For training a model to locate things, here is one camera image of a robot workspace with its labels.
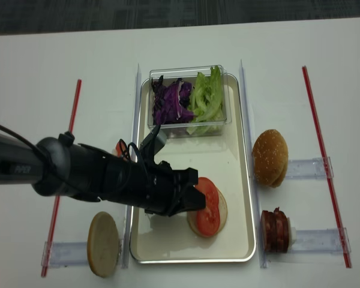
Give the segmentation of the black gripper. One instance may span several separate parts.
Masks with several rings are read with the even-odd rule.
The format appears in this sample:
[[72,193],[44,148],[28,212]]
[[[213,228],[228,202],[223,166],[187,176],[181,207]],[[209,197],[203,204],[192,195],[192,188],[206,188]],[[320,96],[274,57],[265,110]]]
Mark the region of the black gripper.
[[147,214],[171,217],[198,211],[206,207],[205,195],[194,186],[198,184],[198,170],[193,168],[173,170],[168,162],[144,162],[148,183],[146,188]]

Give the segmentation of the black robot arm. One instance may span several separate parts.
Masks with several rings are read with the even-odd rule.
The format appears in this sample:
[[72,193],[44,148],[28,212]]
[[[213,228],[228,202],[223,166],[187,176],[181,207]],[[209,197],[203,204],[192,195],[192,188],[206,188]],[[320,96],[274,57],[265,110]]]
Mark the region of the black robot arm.
[[154,157],[166,137],[155,127],[137,157],[117,157],[104,150],[75,144],[71,133],[47,137],[36,145],[0,134],[0,185],[29,184],[41,196],[67,196],[84,202],[102,200],[136,206],[147,213],[173,216],[206,206],[196,188],[195,169],[174,170]]

